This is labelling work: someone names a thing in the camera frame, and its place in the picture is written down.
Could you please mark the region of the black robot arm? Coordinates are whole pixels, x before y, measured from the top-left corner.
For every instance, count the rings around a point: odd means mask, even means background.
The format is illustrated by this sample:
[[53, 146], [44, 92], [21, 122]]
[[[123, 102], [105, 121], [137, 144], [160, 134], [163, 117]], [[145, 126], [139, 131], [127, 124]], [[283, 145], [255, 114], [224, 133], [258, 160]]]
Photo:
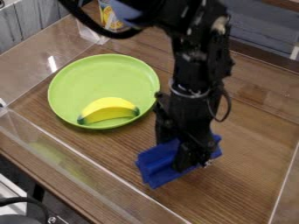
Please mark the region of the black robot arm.
[[76, 4], [59, 0], [71, 15], [97, 34], [128, 39], [144, 29], [163, 30], [172, 42], [173, 73], [169, 94], [156, 95], [156, 142], [179, 140], [172, 168], [184, 172], [204, 166], [219, 148], [211, 123], [220, 99], [227, 98], [224, 79], [231, 76], [230, 13], [220, 0], [109, 0], [121, 32], [105, 29]]

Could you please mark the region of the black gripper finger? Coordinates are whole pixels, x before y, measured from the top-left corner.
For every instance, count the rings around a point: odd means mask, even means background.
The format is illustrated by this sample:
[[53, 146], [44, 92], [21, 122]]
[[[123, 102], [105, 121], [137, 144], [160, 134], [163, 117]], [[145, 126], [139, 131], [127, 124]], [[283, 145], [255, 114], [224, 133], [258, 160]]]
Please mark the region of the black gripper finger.
[[164, 144], [177, 137], [176, 124], [163, 112], [155, 113], [155, 140]]
[[196, 165], [205, 165], [215, 151], [215, 141], [196, 139], [179, 139], [177, 151], [172, 160], [172, 168], [184, 172]]

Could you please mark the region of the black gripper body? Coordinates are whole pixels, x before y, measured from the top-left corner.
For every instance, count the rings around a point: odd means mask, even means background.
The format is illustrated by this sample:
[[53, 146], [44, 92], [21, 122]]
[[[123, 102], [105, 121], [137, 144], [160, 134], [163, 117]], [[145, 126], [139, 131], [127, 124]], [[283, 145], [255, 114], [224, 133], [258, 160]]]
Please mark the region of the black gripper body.
[[227, 96], [221, 84], [193, 92], [172, 84], [171, 93], [156, 94], [153, 112], [163, 112], [173, 120], [177, 130], [177, 139], [196, 139], [215, 141], [215, 151], [219, 146], [211, 131], [211, 122], [223, 122], [227, 117], [217, 118], [220, 98]]

